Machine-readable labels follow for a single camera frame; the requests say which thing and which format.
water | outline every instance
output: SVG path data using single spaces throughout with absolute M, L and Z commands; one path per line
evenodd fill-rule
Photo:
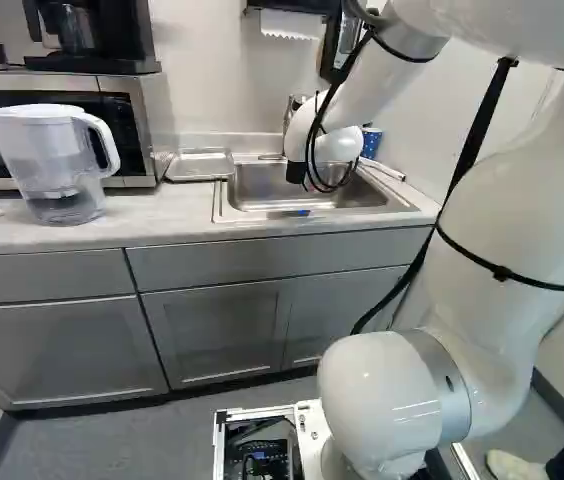
M 56 191 L 23 191 L 26 204 L 43 223 L 79 225 L 104 213 L 104 192 L 98 184 Z

gray cabinet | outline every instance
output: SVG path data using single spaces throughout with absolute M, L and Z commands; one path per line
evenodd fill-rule
M 127 254 L 138 290 L 150 292 L 408 265 L 430 230 L 405 227 L 162 245 L 129 248 Z
M 171 386 L 279 370 L 288 287 L 282 280 L 144 294 Z
M 165 392 L 135 296 L 0 306 L 0 406 L 82 404 Z
M 316 364 L 327 347 L 345 337 L 355 322 L 395 285 L 406 267 L 314 275 L 295 280 L 284 368 Z M 366 330 L 388 324 L 399 299 Z
M 0 255 L 0 303 L 128 295 L 121 249 Z

stainless steel sink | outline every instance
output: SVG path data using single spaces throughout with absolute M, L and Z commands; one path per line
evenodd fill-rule
M 346 166 L 331 165 L 320 171 L 328 183 L 342 178 Z M 351 180 L 331 194 L 285 179 L 285 160 L 242 160 L 226 182 L 216 182 L 214 222 L 261 221 L 331 215 L 410 212 L 418 209 L 382 182 L 381 174 L 358 167 Z

shoe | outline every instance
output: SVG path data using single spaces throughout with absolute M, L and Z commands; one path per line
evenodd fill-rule
M 486 454 L 486 466 L 498 480 L 549 480 L 541 463 L 529 463 L 501 450 Z

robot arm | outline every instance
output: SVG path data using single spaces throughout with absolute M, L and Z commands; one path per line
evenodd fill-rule
M 382 15 L 391 49 L 424 49 L 410 57 L 435 55 L 455 36 L 564 69 L 564 0 L 393 0 Z M 316 160 L 355 158 L 355 125 L 424 65 L 370 43 L 326 111 Z M 314 114 L 309 101 L 291 122 L 291 161 L 304 160 Z M 430 302 L 421 327 L 348 337 L 325 353 L 326 480 L 333 452 L 365 480 L 408 478 L 426 450 L 495 431 L 522 405 L 539 343 L 564 313 L 564 88 L 516 147 L 481 162 L 451 195 L 417 282 Z
M 398 16 L 390 1 L 382 12 L 382 19 L 386 26 L 377 34 L 379 41 L 363 40 L 368 44 L 347 81 L 329 103 L 322 121 L 322 127 L 329 133 L 316 141 L 317 164 L 355 160 L 363 146 L 362 132 L 357 125 L 373 120 L 435 58 L 449 39 L 410 26 Z M 304 164 L 316 104 L 321 106 L 326 95 L 327 92 L 322 92 L 317 100 L 310 99 L 293 117 L 284 144 L 290 163 Z M 303 175 L 296 177 L 297 183 L 302 179 Z
M 564 0 L 389 0 L 381 17 L 382 45 L 366 45 L 325 113 L 322 126 L 328 133 L 316 141 L 317 164 L 355 160 L 363 146 L 358 126 L 389 105 L 451 37 L 500 56 L 564 69 Z M 318 96 L 318 106 L 325 95 Z M 284 150 L 290 164 L 305 161 L 315 108 L 312 98 L 289 125 Z

